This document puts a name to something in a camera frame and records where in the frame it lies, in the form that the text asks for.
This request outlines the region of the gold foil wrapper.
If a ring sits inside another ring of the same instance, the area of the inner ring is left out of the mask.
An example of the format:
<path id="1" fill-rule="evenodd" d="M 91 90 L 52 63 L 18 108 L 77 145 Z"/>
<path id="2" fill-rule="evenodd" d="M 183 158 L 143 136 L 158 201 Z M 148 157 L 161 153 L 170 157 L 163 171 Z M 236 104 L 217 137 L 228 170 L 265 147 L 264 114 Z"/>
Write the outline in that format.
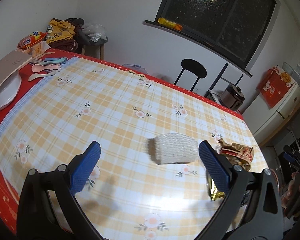
<path id="1" fill-rule="evenodd" d="M 216 201 L 218 199 L 224 198 L 225 193 L 218 190 L 215 182 L 213 181 L 213 179 L 211 178 L 208 172 L 206 172 L 206 178 L 207 178 L 207 188 L 208 188 L 210 199 L 212 201 Z"/>

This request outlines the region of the brown red wrapper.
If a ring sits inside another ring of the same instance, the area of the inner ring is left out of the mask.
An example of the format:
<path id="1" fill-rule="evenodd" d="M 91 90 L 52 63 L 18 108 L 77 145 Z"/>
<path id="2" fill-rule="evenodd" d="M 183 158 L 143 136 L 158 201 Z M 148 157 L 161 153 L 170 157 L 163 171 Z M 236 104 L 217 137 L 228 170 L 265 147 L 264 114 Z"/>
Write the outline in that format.
<path id="1" fill-rule="evenodd" d="M 239 165 L 243 167 L 244 170 L 250 171 L 251 163 L 254 158 L 253 147 L 237 144 L 235 142 L 229 144 L 222 138 L 218 140 L 218 143 L 220 144 L 218 153 L 225 156 L 231 165 Z"/>

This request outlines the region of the red yellow snack bag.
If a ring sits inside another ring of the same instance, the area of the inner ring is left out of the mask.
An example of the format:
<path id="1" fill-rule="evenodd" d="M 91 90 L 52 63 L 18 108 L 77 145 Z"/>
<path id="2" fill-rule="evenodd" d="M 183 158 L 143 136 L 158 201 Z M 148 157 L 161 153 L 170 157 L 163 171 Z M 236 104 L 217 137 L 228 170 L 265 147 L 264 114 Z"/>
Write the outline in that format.
<path id="1" fill-rule="evenodd" d="M 29 49 L 35 44 L 38 44 L 39 42 L 44 40 L 46 35 L 47 33 L 43 33 L 41 31 L 34 31 L 26 37 L 24 37 L 23 39 L 21 39 L 17 45 L 17 48 L 22 50 Z"/>

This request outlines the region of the dark window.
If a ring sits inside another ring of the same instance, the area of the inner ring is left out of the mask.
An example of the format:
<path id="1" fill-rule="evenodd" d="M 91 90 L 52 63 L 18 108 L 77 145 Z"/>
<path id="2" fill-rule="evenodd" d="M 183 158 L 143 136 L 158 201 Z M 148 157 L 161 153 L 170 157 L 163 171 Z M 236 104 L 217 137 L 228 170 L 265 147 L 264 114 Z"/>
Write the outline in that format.
<path id="1" fill-rule="evenodd" d="M 209 49 L 247 76 L 276 7 L 275 0 L 162 0 L 147 25 L 170 30 Z M 183 26 L 182 31 L 158 23 L 165 18 Z"/>

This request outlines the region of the yellow snack packet on sill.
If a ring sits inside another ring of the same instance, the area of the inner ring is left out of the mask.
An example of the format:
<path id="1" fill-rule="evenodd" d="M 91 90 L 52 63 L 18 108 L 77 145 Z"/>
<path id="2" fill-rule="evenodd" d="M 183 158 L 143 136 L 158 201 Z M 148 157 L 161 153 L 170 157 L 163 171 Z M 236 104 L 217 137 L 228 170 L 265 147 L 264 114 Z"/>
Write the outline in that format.
<path id="1" fill-rule="evenodd" d="M 157 19 L 158 23 L 166 28 L 174 29 L 177 31 L 182 31 L 183 26 L 181 24 L 175 23 L 173 21 L 167 20 L 163 17 Z"/>

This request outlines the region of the yellow plaid floral tablecloth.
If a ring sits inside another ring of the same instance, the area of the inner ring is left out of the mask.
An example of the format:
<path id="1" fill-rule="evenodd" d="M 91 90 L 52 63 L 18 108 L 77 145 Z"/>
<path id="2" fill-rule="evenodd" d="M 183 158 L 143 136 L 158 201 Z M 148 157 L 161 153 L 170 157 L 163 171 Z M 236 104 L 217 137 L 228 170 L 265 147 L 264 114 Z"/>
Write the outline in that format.
<path id="1" fill-rule="evenodd" d="M 220 139 L 254 149 L 251 169 L 267 168 L 242 117 L 201 96 L 110 62 L 67 54 L 57 74 L 20 74 L 15 100 L 0 111 L 0 218 L 15 231 L 26 174 L 67 164 L 93 141 L 101 157 L 82 192 L 86 215 L 107 239 L 193 239 L 219 206 L 205 168 L 158 165 L 153 139 L 165 133 Z"/>

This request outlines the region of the brown electric pressure cooker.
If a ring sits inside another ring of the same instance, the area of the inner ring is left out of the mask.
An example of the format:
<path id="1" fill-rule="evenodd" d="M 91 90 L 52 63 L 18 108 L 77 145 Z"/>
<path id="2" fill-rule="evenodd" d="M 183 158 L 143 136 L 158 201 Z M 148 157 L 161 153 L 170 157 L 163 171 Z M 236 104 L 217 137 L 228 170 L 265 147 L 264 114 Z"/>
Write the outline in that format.
<path id="1" fill-rule="evenodd" d="M 242 90 L 234 85 L 228 85 L 220 96 L 220 103 L 226 108 L 237 111 L 243 104 L 245 97 Z"/>

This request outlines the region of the clear plastic bag on stool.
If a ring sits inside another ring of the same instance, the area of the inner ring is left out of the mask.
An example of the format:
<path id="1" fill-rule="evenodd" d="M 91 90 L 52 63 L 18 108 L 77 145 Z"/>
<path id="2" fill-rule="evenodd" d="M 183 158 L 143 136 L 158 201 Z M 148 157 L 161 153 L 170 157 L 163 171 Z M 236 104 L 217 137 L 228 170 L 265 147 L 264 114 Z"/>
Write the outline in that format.
<path id="1" fill-rule="evenodd" d="M 100 39 L 106 40 L 106 30 L 104 26 L 96 23 L 85 23 L 82 26 L 83 34 L 89 37 L 93 42 L 98 42 Z"/>

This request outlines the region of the white plate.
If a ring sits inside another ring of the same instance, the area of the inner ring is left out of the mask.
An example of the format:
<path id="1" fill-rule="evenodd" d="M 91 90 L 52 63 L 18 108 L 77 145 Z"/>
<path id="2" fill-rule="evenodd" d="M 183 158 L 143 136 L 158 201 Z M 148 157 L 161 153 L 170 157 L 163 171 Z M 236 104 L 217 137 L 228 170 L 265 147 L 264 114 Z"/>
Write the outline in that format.
<path id="1" fill-rule="evenodd" d="M 0 110 L 13 101 L 19 92 L 20 86 L 21 76 L 16 71 L 0 86 Z"/>

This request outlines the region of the white refrigerator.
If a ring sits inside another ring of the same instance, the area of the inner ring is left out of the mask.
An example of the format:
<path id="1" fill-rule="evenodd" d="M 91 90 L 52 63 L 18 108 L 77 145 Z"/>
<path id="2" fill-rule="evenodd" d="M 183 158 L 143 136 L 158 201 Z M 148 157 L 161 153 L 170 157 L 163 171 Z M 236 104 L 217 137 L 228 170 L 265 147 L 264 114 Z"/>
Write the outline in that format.
<path id="1" fill-rule="evenodd" d="M 290 116 L 299 101 L 300 88 L 297 83 L 292 85 L 285 96 L 272 108 L 269 108 L 261 94 L 256 97 L 243 113 L 243 117 L 259 145 Z"/>

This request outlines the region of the white foam net sleeve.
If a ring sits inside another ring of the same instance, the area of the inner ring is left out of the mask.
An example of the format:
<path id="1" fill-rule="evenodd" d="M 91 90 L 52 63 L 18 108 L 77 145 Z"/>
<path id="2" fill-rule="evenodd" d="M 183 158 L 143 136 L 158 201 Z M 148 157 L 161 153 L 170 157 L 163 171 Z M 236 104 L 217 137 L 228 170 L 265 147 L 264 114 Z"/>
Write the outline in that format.
<path id="1" fill-rule="evenodd" d="M 180 133 L 159 134 L 147 141 L 148 153 L 158 165 L 186 164 L 198 159 L 198 142 Z"/>

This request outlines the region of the black round stool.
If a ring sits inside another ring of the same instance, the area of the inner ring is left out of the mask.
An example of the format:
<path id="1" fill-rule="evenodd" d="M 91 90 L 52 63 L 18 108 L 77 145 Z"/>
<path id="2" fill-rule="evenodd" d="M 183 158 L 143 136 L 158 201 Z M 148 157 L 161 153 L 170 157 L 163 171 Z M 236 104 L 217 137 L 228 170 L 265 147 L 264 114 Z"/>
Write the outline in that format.
<path id="1" fill-rule="evenodd" d="M 194 84 L 192 85 L 192 87 L 190 89 L 190 91 L 192 92 L 194 90 L 194 88 L 196 87 L 197 83 L 199 82 L 199 80 L 207 77 L 207 70 L 201 63 L 199 63 L 198 61 L 196 61 L 194 59 L 183 59 L 181 61 L 180 65 L 181 65 L 182 70 L 179 73 L 177 79 L 175 80 L 174 85 L 176 85 L 178 83 L 179 79 L 181 78 L 181 76 L 185 70 L 189 71 L 197 77 L 196 81 L 194 82 Z"/>

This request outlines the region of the yellow clothing pile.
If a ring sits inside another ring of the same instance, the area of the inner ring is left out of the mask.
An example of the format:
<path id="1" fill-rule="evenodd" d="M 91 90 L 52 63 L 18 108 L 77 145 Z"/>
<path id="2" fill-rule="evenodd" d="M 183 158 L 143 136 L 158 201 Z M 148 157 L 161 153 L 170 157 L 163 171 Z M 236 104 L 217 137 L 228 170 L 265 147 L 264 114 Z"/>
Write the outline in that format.
<path id="1" fill-rule="evenodd" d="M 46 42 L 51 44 L 52 42 L 71 40 L 74 38 L 75 26 L 68 21 L 60 21 L 51 19 L 46 29 Z"/>

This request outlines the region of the pastel plastic spoons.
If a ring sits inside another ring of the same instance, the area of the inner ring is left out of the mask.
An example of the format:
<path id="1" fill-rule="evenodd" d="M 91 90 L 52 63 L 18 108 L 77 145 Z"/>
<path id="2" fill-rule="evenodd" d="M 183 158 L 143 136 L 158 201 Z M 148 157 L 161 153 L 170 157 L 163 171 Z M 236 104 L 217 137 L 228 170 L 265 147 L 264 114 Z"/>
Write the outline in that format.
<path id="1" fill-rule="evenodd" d="M 31 71 L 33 74 L 29 77 L 28 81 L 31 82 L 37 78 L 55 75 L 58 70 L 61 70 L 61 65 L 65 64 L 67 60 L 67 57 L 60 57 L 31 62 Z"/>

